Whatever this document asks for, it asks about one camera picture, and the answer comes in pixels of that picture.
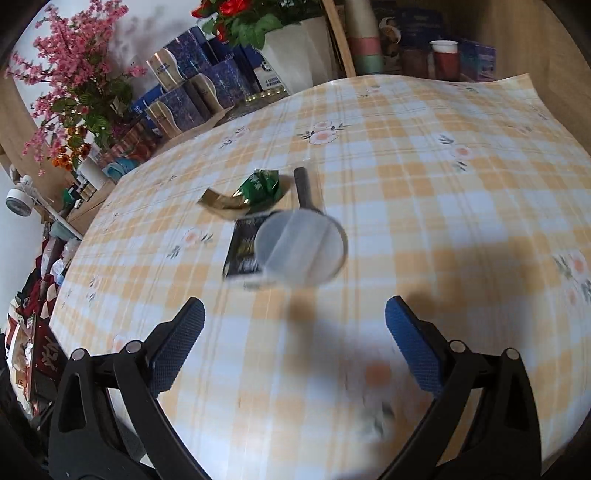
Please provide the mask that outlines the black small packet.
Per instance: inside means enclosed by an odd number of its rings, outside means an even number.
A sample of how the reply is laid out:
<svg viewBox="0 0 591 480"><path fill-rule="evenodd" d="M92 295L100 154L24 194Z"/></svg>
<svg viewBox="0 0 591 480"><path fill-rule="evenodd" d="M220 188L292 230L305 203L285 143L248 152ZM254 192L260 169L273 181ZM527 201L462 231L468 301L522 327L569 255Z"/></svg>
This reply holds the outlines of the black small packet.
<svg viewBox="0 0 591 480"><path fill-rule="evenodd" d="M262 275L256 261L254 242L260 227L269 216L252 215L238 218L233 226L228 254L222 268L224 281L249 279Z"/></svg>

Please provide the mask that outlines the translucent round lid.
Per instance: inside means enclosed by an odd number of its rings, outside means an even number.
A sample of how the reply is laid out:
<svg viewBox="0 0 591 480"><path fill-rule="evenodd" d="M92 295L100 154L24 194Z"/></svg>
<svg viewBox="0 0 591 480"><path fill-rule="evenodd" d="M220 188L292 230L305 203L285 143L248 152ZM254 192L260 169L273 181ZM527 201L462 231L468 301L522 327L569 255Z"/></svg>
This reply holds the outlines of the translucent round lid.
<svg viewBox="0 0 591 480"><path fill-rule="evenodd" d="M346 259L346 236L335 220L308 209L274 213L254 239L254 258L270 280L290 287L329 282Z"/></svg>

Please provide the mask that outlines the plaid yellow tablecloth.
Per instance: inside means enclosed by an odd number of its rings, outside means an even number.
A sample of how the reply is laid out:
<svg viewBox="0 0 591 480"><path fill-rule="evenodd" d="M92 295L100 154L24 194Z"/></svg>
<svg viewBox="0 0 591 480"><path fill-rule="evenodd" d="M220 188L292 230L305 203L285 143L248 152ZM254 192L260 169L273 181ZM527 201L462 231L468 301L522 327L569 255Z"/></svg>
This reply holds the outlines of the plaid yellow tablecloth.
<svg viewBox="0 0 591 480"><path fill-rule="evenodd" d="M322 287L226 282L233 226L198 202L308 167L349 254ZM385 324L399 295L477 352L517 349L542 454L590 408L590 157L530 79L331 82L127 174L66 275L51 326L93 354L185 301L204 331L160 403L215 479L356 479L396 456L430 398Z"/></svg>

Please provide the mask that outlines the green candy wrapper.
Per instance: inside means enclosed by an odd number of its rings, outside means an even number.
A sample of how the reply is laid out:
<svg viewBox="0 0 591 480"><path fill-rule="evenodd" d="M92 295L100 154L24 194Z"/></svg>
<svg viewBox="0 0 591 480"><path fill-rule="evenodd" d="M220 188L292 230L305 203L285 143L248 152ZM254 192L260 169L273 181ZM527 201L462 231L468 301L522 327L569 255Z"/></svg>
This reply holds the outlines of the green candy wrapper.
<svg viewBox="0 0 591 480"><path fill-rule="evenodd" d="M270 209L282 197L280 172L256 170L231 195L207 188L197 204L217 217L235 221L242 216Z"/></svg>

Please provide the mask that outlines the white slim vase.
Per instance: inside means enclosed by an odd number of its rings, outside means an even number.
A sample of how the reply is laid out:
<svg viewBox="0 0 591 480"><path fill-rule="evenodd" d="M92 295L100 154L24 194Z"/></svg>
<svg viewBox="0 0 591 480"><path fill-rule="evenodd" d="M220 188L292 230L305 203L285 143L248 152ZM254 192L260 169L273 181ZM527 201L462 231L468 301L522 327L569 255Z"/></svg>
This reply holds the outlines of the white slim vase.
<svg viewBox="0 0 591 480"><path fill-rule="evenodd" d="M77 173L87 180L96 190L101 190L109 180L108 176L90 157L86 157L79 163Z"/></svg>

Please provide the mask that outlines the white desk fan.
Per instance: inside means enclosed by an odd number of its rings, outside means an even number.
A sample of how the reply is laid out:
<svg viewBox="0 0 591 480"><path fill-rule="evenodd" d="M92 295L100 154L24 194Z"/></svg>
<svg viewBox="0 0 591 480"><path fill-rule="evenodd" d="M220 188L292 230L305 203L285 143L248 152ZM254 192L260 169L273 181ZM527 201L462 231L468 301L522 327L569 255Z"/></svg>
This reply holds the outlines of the white desk fan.
<svg viewBox="0 0 591 480"><path fill-rule="evenodd" d="M38 192L32 178L24 175L18 183L11 188L6 196L6 206L14 214L21 217L31 215L35 205L42 206L59 224L66 228L78 240L83 240L83 235L70 225Z"/></svg>

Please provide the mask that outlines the striped tin flower box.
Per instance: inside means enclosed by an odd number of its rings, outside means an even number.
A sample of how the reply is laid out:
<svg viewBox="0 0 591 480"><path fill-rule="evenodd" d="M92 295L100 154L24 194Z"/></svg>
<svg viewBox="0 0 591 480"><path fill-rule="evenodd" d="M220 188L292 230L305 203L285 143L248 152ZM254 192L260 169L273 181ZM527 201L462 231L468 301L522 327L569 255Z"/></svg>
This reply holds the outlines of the striped tin flower box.
<svg viewBox="0 0 591 480"><path fill-rule="evenodd" d="M142 118L134 121L125 133L96 160L98 167L114 182L145 163L154 153L160 137Z"/></svg>

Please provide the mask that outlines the gold embossed tray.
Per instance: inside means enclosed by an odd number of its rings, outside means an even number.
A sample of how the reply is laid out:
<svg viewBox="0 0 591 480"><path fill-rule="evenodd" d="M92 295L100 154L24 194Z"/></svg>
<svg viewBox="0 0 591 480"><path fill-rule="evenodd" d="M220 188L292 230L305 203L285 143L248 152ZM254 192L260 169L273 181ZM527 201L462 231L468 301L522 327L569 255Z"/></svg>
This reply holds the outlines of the gold embossed tray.
<svg viewBox="0 0 591 480"><path fill-rule="evenodd" d="M235 107L229 111L229 113L235 116L247 115L276 103L277 101L283 100L288 96L290 95L283 87L264 90L263 92L252 94L249 97L243 99L241 102L238 102L238 104L236 104Z"/></svg>

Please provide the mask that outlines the pink cherry blossom bouquet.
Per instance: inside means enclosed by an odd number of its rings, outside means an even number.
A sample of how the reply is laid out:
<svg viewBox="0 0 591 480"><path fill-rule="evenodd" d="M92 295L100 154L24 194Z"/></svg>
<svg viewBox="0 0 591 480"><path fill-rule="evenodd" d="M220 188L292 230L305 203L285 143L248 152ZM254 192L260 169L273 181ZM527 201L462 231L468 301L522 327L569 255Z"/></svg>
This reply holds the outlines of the pink cherry blossom bouquet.
<svg viewBox="0 0 591 480"><path fill-rule="evenodd" d="M146 69L132 66L117 73L109 54L116 23L127 12L121 1L91 1L64 17L49 4L35 23L49 28L33 42L37 59L12 54L7 75L45 87L31 104L39 125L23 146L39 166L75 170L93 146L101 151L114 146L131 124L131 80Z"/></svg>

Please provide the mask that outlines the red paper cup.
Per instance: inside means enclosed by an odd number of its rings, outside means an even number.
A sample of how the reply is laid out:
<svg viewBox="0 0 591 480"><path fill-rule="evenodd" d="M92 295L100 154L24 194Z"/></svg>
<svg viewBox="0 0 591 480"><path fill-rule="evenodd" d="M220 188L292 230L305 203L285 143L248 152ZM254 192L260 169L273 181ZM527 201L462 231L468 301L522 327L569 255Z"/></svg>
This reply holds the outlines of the red paper cup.
<svg viewBox="0 0 591 480"><path fill-rule="evenodd" d="M436 78L442 81L460 79L459 45L454 40L433 40L431 42L435 62Z"/></svg>

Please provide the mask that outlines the gold blue gift box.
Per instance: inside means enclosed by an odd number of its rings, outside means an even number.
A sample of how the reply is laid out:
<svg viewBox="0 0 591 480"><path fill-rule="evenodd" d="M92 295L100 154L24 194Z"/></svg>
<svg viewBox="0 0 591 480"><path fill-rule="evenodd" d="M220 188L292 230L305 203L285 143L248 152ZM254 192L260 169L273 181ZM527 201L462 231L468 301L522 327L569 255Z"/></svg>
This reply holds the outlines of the gold blue gift box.
<svg viewBox="0 0 591 480"><path fill-rule="evenodd" d="M212 66L204 43L204 37L197 35L197 27L194 27L175 37L146 61L165 92Z"/></svg>

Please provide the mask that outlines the wooden shelf unit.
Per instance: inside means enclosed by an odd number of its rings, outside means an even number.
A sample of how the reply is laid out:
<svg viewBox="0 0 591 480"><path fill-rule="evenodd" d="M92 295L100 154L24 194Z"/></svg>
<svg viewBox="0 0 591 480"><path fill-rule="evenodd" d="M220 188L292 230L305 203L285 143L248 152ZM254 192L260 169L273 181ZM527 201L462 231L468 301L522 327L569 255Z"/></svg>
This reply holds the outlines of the wooden shelf unit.
<svg viewBox="0 0 591 480"><path fill-rule="evenodd" d="M530 75L544 91L590 93L588 1L397 1L441 13L451 36L496 49L496 74Z"/></svg>

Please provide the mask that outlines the white geometric vase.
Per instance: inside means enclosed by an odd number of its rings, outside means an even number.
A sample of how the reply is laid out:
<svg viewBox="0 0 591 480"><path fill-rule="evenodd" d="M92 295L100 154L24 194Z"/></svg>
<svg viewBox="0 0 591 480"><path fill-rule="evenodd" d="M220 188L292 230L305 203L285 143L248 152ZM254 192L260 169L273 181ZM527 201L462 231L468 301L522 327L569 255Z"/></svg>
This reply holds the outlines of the white geometric vase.
<svg viewBox="0 0 591 480"><path fill-rule="evenodd" d="M290 95L339 78L325 17L267 33L260 53Z"/></svg>

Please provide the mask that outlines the stack of pastel cups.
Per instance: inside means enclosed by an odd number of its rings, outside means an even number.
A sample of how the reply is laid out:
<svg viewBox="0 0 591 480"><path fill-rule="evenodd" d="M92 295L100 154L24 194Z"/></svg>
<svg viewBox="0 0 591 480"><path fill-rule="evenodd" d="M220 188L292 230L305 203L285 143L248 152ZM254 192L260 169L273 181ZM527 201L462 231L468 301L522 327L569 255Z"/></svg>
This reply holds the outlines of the stack of pastel cups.
<svg viewBox="0 0 591 480"><path fill-rule="evenodd" d="M358 75L384 71L380 32L369 0L346 0L346 36Z"/></svg>

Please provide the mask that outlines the red rose bouquet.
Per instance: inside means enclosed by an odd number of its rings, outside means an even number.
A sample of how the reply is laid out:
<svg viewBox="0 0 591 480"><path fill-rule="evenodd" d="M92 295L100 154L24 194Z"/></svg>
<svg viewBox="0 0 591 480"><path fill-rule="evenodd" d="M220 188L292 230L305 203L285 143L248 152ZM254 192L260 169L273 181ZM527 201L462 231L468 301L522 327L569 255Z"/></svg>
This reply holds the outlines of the red rose bouquet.
<svg viewBox="0 0 591 480"><path fill-rule="evenodd" d="M321 14L322 2L315 0L204 0L191 11L204 34L257 50L263 49L270 32Z"/></svg>

